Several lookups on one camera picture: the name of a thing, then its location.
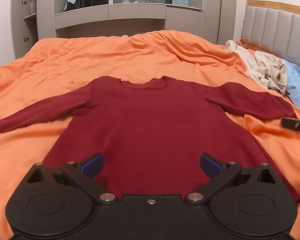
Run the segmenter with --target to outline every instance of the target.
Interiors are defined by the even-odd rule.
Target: shirt sleeve
[[[268,92],[254,92],[238,83],[229,82],[220,87],[194,83],[194,88],[207,101],[221,106],[230,114],[250,114],[261,120],[297,117],[292,106],[283,98]]]
[[[0,133],[26,127],[34,123],[50,122],[71,111],[85,107],[92,93],[93,83],[69,93],[34,103],[0,120]]]

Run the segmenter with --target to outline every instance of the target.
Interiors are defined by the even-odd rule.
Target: red long-sleeve shirt
[[[210,87],[162,77],[132,84],[105,76],[0,120],[0,132],[72,113],[44,164],[59,167],[100,152],[104,167],[94,180],[119,196],[185,195],[209,180],[199,165],[207,152],[247,168],[270,163],[299,200],[260,143],[225,111],[262,120],[295,117],[282,98],[237,83]]]

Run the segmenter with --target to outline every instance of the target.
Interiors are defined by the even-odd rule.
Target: bed
[[[211,87],[235,82],[280,97],[250,80],[245,71],[238,54],[189,33],[155,31],[132,37],[43,39],[23,58],[0,67],[0,119],[101,76],[133,83],[169,76]],[[300,110],[291,106],[300,118]],[[280,120],[226,114],[259,141],[300,193],[300,135],[283,130]],[[44,159],[71,118],[0,133],[0,240],[12,236],[4,215],[9,197],[33,163]],[[291,235],[300,239],[300,204]]]

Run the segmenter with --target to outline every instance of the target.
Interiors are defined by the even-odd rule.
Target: black device
[[[283,128],[300,132],[300,120],[297,119],[283,118],[281,119],[281,126]]]
[[[121,200],[92,181],[102,167],[101,154],[58,169],[35,163],[6,206],[12,239],[292,239],[297,207],[268,163],[243,169],[202,154],[200,167],[212,180],[185,198]]]

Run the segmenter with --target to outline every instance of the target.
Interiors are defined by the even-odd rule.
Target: gray headboard panel
[[[272,4],[282,6],[282,3],[268,3],[271,6]],[[300,14],[266,8],[266,5],[261,4],[259,7],[254,4],[252,6],[247,4],[241,37],[250,44],[300,66]]]

